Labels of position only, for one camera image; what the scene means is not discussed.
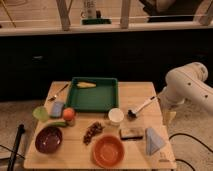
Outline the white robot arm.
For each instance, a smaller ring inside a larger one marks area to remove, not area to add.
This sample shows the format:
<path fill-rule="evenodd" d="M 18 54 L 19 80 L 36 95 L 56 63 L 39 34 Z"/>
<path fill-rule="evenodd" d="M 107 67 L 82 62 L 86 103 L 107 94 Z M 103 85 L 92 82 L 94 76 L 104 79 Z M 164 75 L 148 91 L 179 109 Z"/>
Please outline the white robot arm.
<path fill-rule="evenodd" d="M 158 95 L 161 106 L 171 109 L 189 99 L 213 115 L 213 88 L 205 84 L 207 77 L 208 70 L 200 62 L 170 70 L 165 76 L 166 86 Z"/>

